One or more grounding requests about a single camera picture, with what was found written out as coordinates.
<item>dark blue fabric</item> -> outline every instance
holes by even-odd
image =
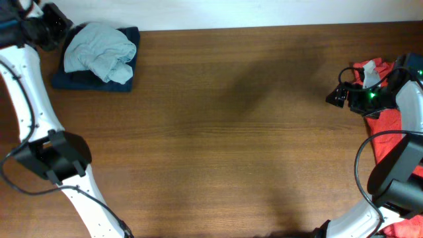
[[[63,57],[65,55],[66,49],[71,43],[73,37],[75,37],[75,35],[78,34],[78,32],[82,29],[83,26],[77,26],[76,28],[71,30],[71,32],[69,32],[63,45],[59,71],[53,76],[52,79],[52,87],[55,89],[130,92],[132,90],[132,81],[134,80],[134,77],[128,80],[124,85],[121,85],[120,83],[116,83],[113,81],[105,83],[89,70],[65,73],[65,69],[63,66]],[[140,39],[139,30],[137,27],[129,27],[118,30],[124,33],[126,37],[128,37],[128,40],[134,43],[135,46],[137,46],[137,52],[135,53],[134,58],[128,63],[128,65],[132,67],[132,71],[135,73]]]

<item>navy blue cloth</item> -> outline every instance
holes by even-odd
[[[78,34],[78,32],[81,31],[83,27],[84,26],[77,26],[69,32],[63,45],[59,71],[53,76],[52,79],[52,87],[54,89],[130,92],[132,90],[132,81],[134,80],[134,77],[128,80],[124,85],[121,85],[120,83],[116,83],[113,81],[105,83],[89,70],[76,71],[72,73],[65,72],[65,68],[63,66],[63,57],[65,55],[66,49],[71,43],[73,37],[75,37],[75,35]],[[137,64],[138,46],[140,39],[138,27],[129,27],[118,30],[124,33],[126,37],[128,37],[128,40],[137,46],[137,52],[135,53],[134,58],[132,59],[132,61],[128,62],[128,65],[132,67],[132,71],[135,74],[135,66]]]

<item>wood grain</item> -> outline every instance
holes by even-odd
[[[420,22],[142,32],[131,93],[53,90],[59,51],[40,54],[58,118],[86,139],[98,187],[136,237],[252,237],[311,231],[361,199],[364,121],[325,97],[343,67],[421,54],[422,41]],[[6,153],[18,130],[0,93]],[[373,166],[369,147],[363,181]],[[51,186],[12,161],[6,172]],[[63,194],[0,191],[0,237],[89,236]]]

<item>red cloth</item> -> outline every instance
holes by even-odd
[[[376,64],[376,71],[379,72],[381,78],[386,76],[392,68],[393,63],[383,63],[381,58],[373,59]],[[355,63],[354,67],[363,67],[368,61],[362,63]],[[363,84],[357,72],[354,72],[357,83]],[[385,110],[381,113],[379,119],[366,118],[367,124],[370,127],[371,134],[383,132],[386,130],[401,130],[401,113],[396,110]],[[386,136],[379,136],[372,141],[375,153],[376,163],[379,163],[385,156],[398,144],[402,135],[391,134]],[[414,174],[423,177],[423,168],[417,167]],[[383,232],[388,237],[395,238],[422,238],[423,237],[423,216],[415,216],[410,220],[395,223],[386,227]]]

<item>cable connector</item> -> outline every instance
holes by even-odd
[[[122,220],[119,221],[119,226],[124,230],[125,238],[134,238],[134,235],[132,235],[131,229],[126,225],[126,223]]]

